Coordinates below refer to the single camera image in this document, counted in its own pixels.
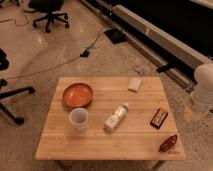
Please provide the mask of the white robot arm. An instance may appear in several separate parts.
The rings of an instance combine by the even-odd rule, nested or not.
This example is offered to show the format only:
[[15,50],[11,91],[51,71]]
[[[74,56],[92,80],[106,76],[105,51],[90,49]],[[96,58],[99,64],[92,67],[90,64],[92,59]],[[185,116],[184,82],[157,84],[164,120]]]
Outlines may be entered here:
[[187,122],[200,120],[213,108],[213,64],[197,67],[194,77],[197,85],[184,108],[184,119]]

